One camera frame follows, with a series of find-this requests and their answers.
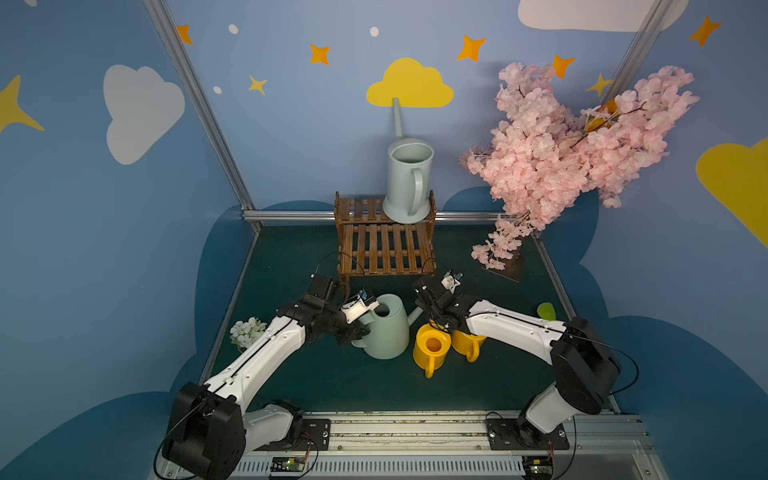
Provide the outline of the mint green watering can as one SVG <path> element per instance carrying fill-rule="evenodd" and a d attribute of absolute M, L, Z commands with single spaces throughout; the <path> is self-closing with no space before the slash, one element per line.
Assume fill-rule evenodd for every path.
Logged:
<path fill-rule="evenodd" d="M 379 306 L 359 318 L 369 333 L 351 344 L 363 349 L 378 360 L 393 359 L 409 345 L 410 326 L 422 315 L 423 309 L 415 307 L 408 314 L 403 301 L 394 294 L 378 297 Z"/>

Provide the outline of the brown wooden slatted shelf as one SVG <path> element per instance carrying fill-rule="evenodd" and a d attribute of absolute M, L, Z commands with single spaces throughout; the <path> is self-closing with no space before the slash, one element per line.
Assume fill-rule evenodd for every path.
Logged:
<path fill-rule="evenodd" d="M 337 195 L 334 221 L 339 240 L 338 274 L 347 284 L 352 277 L 415 276 L 436 270 L 433 236 L 436 220 L 434 195 L 430 210 L 415 224 L 401 224 L 383 210 L 381 197 Z"/>

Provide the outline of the large pale blue watering can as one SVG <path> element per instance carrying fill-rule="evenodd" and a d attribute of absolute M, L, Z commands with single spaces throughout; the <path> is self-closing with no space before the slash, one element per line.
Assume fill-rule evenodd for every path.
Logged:
<path fill-rule="evenodd" d="M 396 139 L 388 148 L 388 189 L 382 206 L 391 220 L 415 224 L 431 211 L 429 177 L 435 151 L 426 141 L 404 135 L 398 98 L 393 99 L 393 112 Z"/>

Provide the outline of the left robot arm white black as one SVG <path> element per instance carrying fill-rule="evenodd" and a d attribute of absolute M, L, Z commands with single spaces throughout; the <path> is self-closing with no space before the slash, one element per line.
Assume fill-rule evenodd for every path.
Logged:
<path fill-rule="evenodd" d="M 277 404 L 249 413 L 256 394 L 304 345 L 308 332 L 357 340 L 367 334 L 361 317 L 378 306 L 376 300 L 357 299 L 340 307 L 310 300 L 278 309 L 262 336 L 228 367 L 179 390 L 155 457 L 183 468 L 192 479 L 226 479 L 244 454 L 286 440 L 298 413 Z"/>

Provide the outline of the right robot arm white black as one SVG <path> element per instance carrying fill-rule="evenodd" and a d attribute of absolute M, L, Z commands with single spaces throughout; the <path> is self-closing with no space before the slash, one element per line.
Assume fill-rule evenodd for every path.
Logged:
<path fill-rule="evenodd" d="M 415 304 L 440 328 L 498 340 L 553 368 L 554 383 L 519 414 L 514 431 L 531 443 L 577 415 L 596 415 L 608 402 L 622 367 L 587 320 L 547 321 L 455 291 L 454 278 L 425 275 L 413 285 Z"/>

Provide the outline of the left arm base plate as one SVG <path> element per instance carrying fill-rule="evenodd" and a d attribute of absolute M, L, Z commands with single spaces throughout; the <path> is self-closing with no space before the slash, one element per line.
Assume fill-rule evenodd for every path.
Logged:
<path fill-rule="evenodd" d="M 279 443 L 279 449 L 285 451 L 313 450 L 327 451 L 329 448 L 331 422 L 329 419 L 295 419 L 288 434 Z"/>

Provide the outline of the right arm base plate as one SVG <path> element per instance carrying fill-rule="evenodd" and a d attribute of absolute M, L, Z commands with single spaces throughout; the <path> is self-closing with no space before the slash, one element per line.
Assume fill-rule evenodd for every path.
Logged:
<path fill-rule="evenodd" d="M 562 424 L 549 433 L 542 433 L 527 422 L 516 418 L 492 416 L 485 420 L 490 448 L 494 451 L 550 450 L 565 451 L 571 448 Z"/>

